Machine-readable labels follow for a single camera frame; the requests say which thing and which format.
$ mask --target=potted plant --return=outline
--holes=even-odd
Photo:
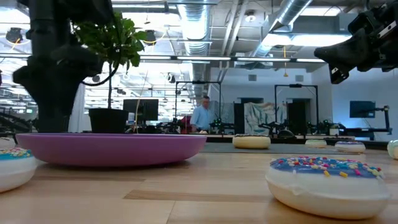
[[[119,65],[138,67],[140,55],[144,50],[141,40],[146,39],[146,32],[136,32],[134,22],[124,19],[121,13],[114,13],[114,21],[110,24],[98,26],[89,22],[76,24],[74,28],[80,43],[89,50],[97,53],[109,64],[109,77],[100,83],[87,84],[101,85],[108,81],[108,108],[95,108],[89,110],[91,129],[94,133],[123,133],[128,118],[128,111],[116,110],[111,107],[112,76]]]

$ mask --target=white donut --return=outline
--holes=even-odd
[[[268,149],[271,139],[265,135],[237,134],[232,144],[238,149]]]
[[[36,170],[36,159],[23,149],[0,150],[0,192],[28,182]]]
[[[308,147],[325,148],[327,146],[327,143],[325,140],[322,139],[308,139],[305,141],[305,145]]]
[[[390,141],[387,145],[387,150],[393,159],[398,159],[398,140]]]
[[[366,149],[363,143],[357,141],[339,141],[335,144],[335,148],[339,152],[355,153],[363,153]]]
[[[269,190],[282,203],[351,220],[371,218],[385,209],[391,195],[383,178],[380,168],[319,157],[278,159],[266,175]]]

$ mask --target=wooden table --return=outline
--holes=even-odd
[[[380,165],[394,194],[378,217],[357,222],[309,215],[274,199],[264,176],[271,158],[280,156],[290,155],[203,153],[178,164],[142,169],[44,164],[28,184],[0,194],[0,223],[397,223],[398,161],[387,152],[347,156]]]

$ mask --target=ceiling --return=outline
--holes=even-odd
[[[122,1],[124,4],[137,5],[137,1]],[[239,31],[231,48],[231,55],[236,53],[247,54],[252,52],[262,41],[261,27],[264,24],[264,19],[267,15],[276,12],[280,6],[280,0],[275,1],[262,1],[262,0],[249,0],[246,8],[253,10],[255,20],[247,22],[243,17]],[[371,1],[372,4],[379,4],[385,1]],[[226,33],[226,26],[229,19],[234,19],[236,27],[237,20],[239,19],[239,12],[242,0],[240,0],[237,14],[230,17],[233,0],[222,0],[217,5],[210,9],[210,37],[206,40],[210,45],[209,55],[222,55],[224,37]],[[335,0],[313,0],[311,5],[303,11],[301,16],[335,16],[342,11],[346,10],[349,13],[358,12],[363,8],[361,1],[335,1]],[[147,46],[142,54],[145,55],[185,55],[186,41],[183,37],[182,20],[178,14],[164,14],[164,13],[147,13],[147,8],[143,7],[141,13],[125,12],[125,18],[132,19],[136,27],[142,29],[155,30],[157,42],[152,46]],[[28,31],[30,28],[29,17],[27,16],[26,9],[18,7],[4,7],[0,3],[0,54],[30,54],[31,46],[30,41],[24,40],[21,44],[14,45],[8,42],[5,38],[7,31],[11,27],[19,27]],[[228,38],[228,45],[232,43],[232,33]],[[285,47],[273,47],[269,52],[273,57],[300,57],[300,58],[314,58],[314,47],[305,47],[301,45],[287,45]],[[1,87],[0,106],[13,107],[23,103],[31,102],[25,90],[12,82],[12,73],[19,67],[26,64],[24,58],[1,58],[0,69],[2,70],[3,84]],[[266,67],[266,69],[248,71],[243,68],[234,68],[231,65],[226,72],[224,79],[225,85],[238,85],[242,82],[247,83],[247,75],[250,73],[259,74],[259,82],[257,85],[270,82],[270,80],[277,80],[283,78],[284,70],[287,69],[291,74],[302,74],[314,71],[323,64],[309,64],[309,63],[274,63]],[[107,65],[104,65],[103,73],[100,75],[101,80],[108,75]],[[174,97],[175,97],[175,84],[167,81],[168,75],[173,75],[177,81],[192,81],[192,64],[191,63],[147,63],[141,62],[139,68],[130,68],[126,72],[125,67],[121,67],[115,78],[113,79],[113,87],[123,89],[126,94],[119,94],[113,91],[113,107],[122,108],[123,100],[133,97],[156,97],[162,104],[159,113],[164,116],[172,116],[174,113]],[[211,73],[208,78],[204,75],[204,79],[216,80],[219,74],[219,68],[212,68],[207,71]],[[99,87],[87,87],[86,94],[86,108],[105,107],[108,95],[107,84]],[[195,104],[195,94],[191,84],[186,86],[178,86],[182,90],[181,95],[178,96],[178,112],[189,113]],[[203,92],[206,92],[206,86],[201,86]]]

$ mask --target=desk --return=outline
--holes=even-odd
[[[398,220],[398,161],[367,150],[347,159],[380,165],[393,194],[377,218]],[[92,170],[41,165],[26,185],[0,194],[1,223],[18,224],[343,224],[273,198],[265,173],[277,154],[198,154],[151,169]]]

